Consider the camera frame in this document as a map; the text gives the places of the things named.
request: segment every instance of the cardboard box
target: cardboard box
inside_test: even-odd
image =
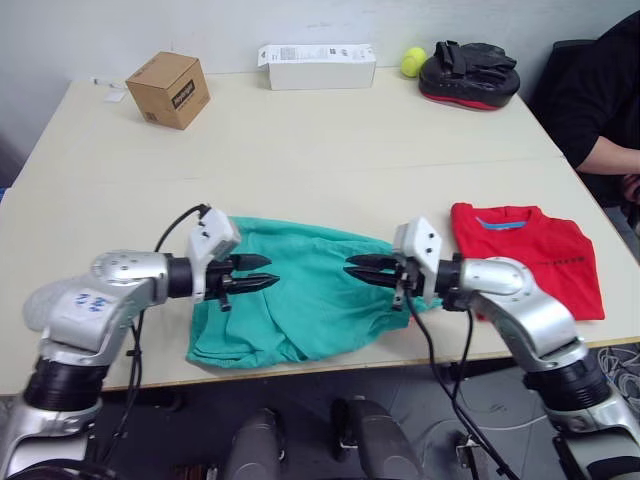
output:
[[[269,66],[272,90],[367,88],[376,57],[370,45],[266,45],[258,66]]]
[[[176,53],[158,53],[127,86],[147,122],[182,130],[210,98],[200,61]]]

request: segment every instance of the white wall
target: white wall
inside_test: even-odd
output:
[[[254,70],[269,42],[368,42],[390,66],[409,46],[485,41],[518,60],[526,98],[554,41],[597,37],[638,8],[638,0],[0,0],[0,163],[15,170],[27,158],[71,79],[126,77],[159,50],[197,56],[215,73]]]

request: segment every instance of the tennis ball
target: tennis ball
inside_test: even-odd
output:
[[[402,58],[400,71],[407,77],[417,77],[424,62],[427,61],[427,52],[423,48],[413,47],[406,51]]]

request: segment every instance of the cable bundle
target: cable bundle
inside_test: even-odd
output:
[[[640,417],[640,350],[606,347],[598,350],[600,369]]]

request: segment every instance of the person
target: person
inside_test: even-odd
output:
[[[552,89],[543,125],[640,262],[624,212],[640,205],[640,11],[584,48]]]

